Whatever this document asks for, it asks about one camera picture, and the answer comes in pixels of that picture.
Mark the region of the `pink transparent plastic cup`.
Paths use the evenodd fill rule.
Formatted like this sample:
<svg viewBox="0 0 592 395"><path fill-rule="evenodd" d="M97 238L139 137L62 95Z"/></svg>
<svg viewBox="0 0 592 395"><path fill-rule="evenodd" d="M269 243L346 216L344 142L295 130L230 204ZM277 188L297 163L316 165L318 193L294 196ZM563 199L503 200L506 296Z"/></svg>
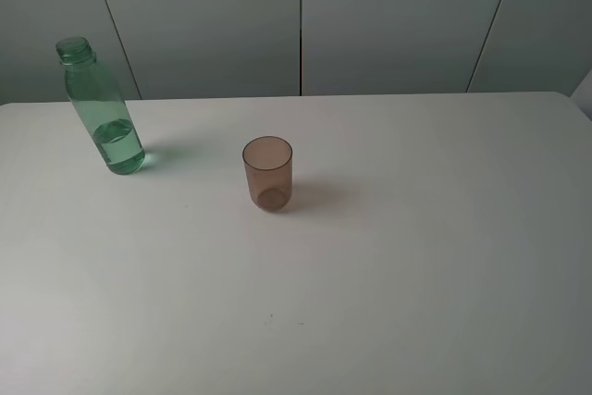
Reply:
<svg viewBox="0 0 592 395"><path fill-rule="evenodd" d="M277 136L262 136L248 142L242 160L253 203L267 212L283 209L292 195L291 145Z"/></svg>

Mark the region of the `green transparent plastic bottle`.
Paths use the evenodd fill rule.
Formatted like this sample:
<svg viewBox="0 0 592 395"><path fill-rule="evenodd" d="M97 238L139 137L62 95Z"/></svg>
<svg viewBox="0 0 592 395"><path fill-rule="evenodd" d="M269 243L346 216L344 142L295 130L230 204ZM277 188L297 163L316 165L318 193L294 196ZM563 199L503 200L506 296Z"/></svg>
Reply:
<svg viewBox="0 0 592 395"><path fill-rule="evenodd" d="M136 172L145 151L117 81L85 38L66 38L55 48L65 70L68 99L107 168L117 175Z"/></svg>

